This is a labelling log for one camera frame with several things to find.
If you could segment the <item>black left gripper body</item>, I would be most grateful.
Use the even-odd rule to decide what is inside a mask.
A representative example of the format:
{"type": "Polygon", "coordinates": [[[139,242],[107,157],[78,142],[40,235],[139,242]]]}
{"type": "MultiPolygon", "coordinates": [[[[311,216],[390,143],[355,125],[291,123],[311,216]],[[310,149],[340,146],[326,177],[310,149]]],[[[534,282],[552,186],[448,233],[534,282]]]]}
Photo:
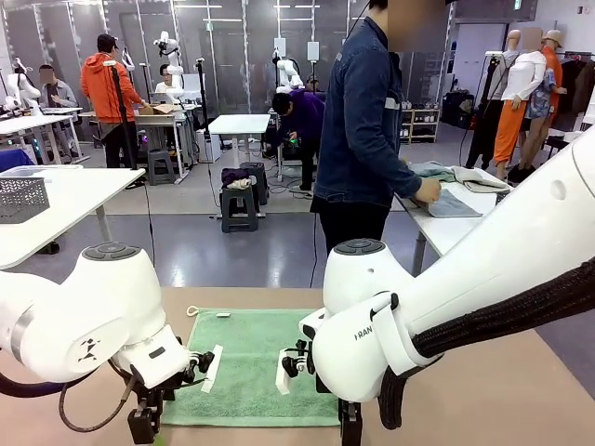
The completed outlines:
{"type": "Polygon", "coordinates": [[[175,391],[178,387],[172,384],[159,385],[154,388],[146,388],[142,384],[135,384],[132,391],[137,397],[137,404],[140,410],[150,409],[153,412],[161,412],[165,401],[175,399],[175,391]]]}

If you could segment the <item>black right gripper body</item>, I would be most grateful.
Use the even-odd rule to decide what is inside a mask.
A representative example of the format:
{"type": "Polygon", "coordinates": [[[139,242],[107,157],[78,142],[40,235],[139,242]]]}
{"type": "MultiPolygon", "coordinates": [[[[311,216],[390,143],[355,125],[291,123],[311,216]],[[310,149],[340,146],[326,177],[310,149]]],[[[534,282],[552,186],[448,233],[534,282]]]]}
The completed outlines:
{"type": "MultiPolygon", "coordinates": [[[[331,394],[331,391],[323,383],[320,376],[315,375],[316,391],[320,394],[331,394]]],[[[361,418],[362,409],[361,404],[357,402],[350,402],[337,398],[338,417],[339,418],[361,418]]]]}

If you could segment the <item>person's right hand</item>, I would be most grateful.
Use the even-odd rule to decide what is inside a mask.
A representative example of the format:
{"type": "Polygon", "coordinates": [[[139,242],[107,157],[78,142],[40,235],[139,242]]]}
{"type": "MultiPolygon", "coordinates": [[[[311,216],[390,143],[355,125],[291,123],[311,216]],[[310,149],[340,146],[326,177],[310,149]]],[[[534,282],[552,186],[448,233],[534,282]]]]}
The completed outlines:
{"type": "Polygon", "coordinates": [[[415,199],[422,203],[435,203],[440,199],[441,189],[438,179],[423,177],[421,186],[415,194],[415,199]]]}

